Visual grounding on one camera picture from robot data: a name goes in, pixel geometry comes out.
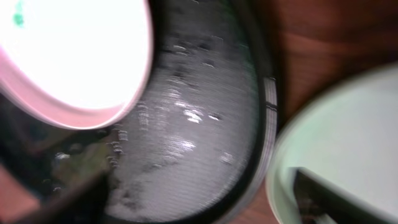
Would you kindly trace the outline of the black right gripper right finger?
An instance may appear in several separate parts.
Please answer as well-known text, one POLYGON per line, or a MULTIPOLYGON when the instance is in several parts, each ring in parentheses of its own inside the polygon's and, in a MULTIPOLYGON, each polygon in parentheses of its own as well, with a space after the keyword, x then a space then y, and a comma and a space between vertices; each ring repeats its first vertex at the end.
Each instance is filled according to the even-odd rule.
POLYGON ((397 217, 304 168, 293 168, 292 192, 300 223, 388 224, 397 217))

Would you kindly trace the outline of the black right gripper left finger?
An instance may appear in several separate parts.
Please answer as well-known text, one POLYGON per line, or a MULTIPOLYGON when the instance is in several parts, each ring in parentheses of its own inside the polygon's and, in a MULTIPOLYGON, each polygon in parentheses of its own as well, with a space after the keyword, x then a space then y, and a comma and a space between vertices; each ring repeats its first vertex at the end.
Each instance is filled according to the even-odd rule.
POLYGON ((108 175, 102 171, 14 223, 99 224, 104 215, 108 195, 108 175))

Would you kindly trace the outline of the mint green plate front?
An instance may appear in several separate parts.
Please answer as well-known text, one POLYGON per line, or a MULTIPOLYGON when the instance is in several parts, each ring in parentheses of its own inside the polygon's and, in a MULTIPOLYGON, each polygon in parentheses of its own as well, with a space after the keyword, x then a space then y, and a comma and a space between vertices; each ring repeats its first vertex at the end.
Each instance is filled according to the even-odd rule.
POLYGON ((397 222, 397 65, 364 72, 306 106, 277 138, 266 192, 279 223, 299 223, 301 169, 340 197, 397 222))

